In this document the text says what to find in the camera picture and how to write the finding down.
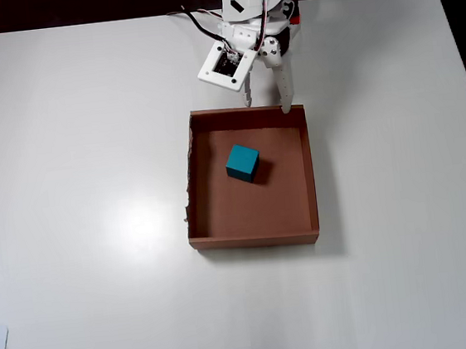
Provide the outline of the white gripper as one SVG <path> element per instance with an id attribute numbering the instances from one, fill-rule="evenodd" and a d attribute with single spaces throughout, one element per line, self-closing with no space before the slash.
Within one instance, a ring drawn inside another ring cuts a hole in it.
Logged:
<path id="1" fill-rule="evenodd" d="M 231 63 L 239 62 L 246 50 L 254 50 L 260 39 L 261 18 L 250 19 L 245 22 L 223 22 L 221 36 L 227 41 L 230 49 L 226 48 L 223 56 Z M 265 38 L 257 51 L 267 69 L 272 71 L 275 87 L 278 89 L 279 104 L 282 112 L 288 114 L 294 98 L 294 81 L 292 65 L 287 53 L 291 39 L 289 21 L 284 17 L 267 16 L 265 23 Z M 242 99 L 246 107 L 252 104 L 252 90 L 250 78 L 252 68 L 246 73 L 241 87 Z"/>

